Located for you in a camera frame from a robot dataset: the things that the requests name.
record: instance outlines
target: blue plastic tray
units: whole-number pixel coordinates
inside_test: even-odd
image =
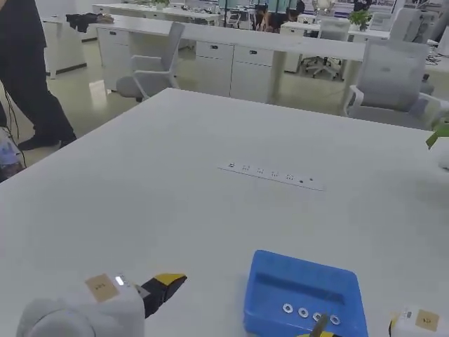
[[[289,303],[293,312],[283,311]],[[298,314],[309,311],[308,318]],[[295,337],[310,333],[313,314],[337,315],[326,331],[342,337],[368,337],[357,276],[348,270],[319,265],[269,251],[256,251],[246,288],[244,325],[262,337]]]

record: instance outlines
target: desk drawer cabinet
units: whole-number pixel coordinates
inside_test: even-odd
[[[121,44],[129,46],[129,32],[116,29],[98,29],[98,40],[101,44]]]
[[[281,34],[284,34],[284,35],[293,35],[295,37],[303,37],[304,32],[305,31],[303,29],[299,29],[299,28],[281,27]],[[301,54],[287,53],[286,66],[285,66],[284,70],[286,72],[296,73],[300,67],[300,62],[301,62]]]
[[[196,56],[217,58],[218,60],[232,60],[234,46],[228,44],[210,44],[208,42],[196,43]]]
[[[116,90],[116,83],[121,77],[131,74],[131,52],[128,32],[98,29],[98,41],[103,67],[105,88]]]
[[[236,46],[234,62],[250,63],[252,65],[272,65],[274,51]]]
[[[234,46],[196,43],[196,70],[199,92],[229,97]]]
[[[236,46],[232,64],[231,97],[268,103],[274,52]]]

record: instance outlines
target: led light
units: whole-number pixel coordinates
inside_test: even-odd
[[[123,286],[125,284],[125,282],[123,282],[123,280],[121,279],[120,276],[116,276],[115,280],[117,281],[117,283],[119,284],[119,286]]]

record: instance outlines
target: person's leg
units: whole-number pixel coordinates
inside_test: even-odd
[[[48,90],[43,48],[14,48],[6,54],[6,62],[6,90],[35,129],[35,136],[19,148],[31,150],[58,141],[64,145],[76,139],[59,100]]]

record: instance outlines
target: potted plant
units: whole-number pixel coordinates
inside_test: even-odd
[[[432,134],[432,136],[430,136],[429,139],[426,140],[426,144],[429,147],[429,150],[432,146],[434,146],[436,140],[440,137],[449,138],[449,124],[447,122],[438,125],[435,128],[435,132]],[[438,164],[442,169],[449,171],[449,150],[441,153]]]
[[[368,28],[368,22],[371,19],[371,14],[368,11],[351,12],[348,17],[351,24],[358,26],[363,32]]]
[[[164,9],[170,2],[169,0],[154,0],[154,3],[156,4],[156,8],[158,10]]]

